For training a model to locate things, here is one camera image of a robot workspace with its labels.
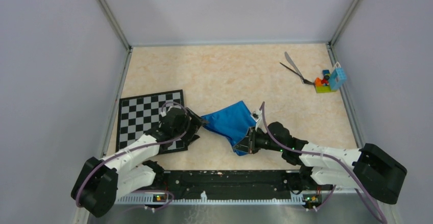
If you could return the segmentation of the blue satin napkin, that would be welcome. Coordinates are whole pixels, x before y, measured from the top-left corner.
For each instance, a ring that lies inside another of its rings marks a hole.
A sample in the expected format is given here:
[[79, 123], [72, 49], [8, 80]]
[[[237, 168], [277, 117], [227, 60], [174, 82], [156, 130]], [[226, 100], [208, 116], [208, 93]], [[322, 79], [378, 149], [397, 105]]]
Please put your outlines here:
[[208, 122], [205, 129], [225, 137], [231, 146], [242, 141], [250, 127], [256, 125], [244, 101], [238, 101], [226, 108], [201, 116]]

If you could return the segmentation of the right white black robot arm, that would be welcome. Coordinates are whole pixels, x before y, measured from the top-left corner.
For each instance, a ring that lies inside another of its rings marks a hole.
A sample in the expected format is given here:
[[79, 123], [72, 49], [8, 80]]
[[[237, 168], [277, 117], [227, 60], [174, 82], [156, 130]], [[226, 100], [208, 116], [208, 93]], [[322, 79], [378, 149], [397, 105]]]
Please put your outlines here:
[[233, 148], [246, 154], [261, 149], [281, 152], [287, 163], [301, 167], [299, 182], [305, 189], [317, 185], [355, 188], [390, 205], [397, 203], [407, 175], [401, 163], [375, 144], [353, 149], [320, 146], [292, 136], [279, 122], [266, 129], [250, 127]]

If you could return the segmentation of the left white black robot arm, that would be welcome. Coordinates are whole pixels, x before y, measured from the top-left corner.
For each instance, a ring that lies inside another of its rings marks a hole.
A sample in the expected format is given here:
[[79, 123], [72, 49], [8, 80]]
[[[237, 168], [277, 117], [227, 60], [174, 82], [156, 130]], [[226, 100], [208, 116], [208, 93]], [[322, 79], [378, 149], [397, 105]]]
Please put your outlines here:
[[118, 199], [139, 188], [161, 188], [163, 175], [156, 171], [154, 164], [147, 165], [146, 161], [177, 140], [190, 144], [199, 139], [199, 128], [208, 124], [179, 104], [163, 110], [159, 117], [158, 124], [131, 145], [111, 156], [91, 157], [85, 161], [70, 194], [77, 207], [102, 217]]

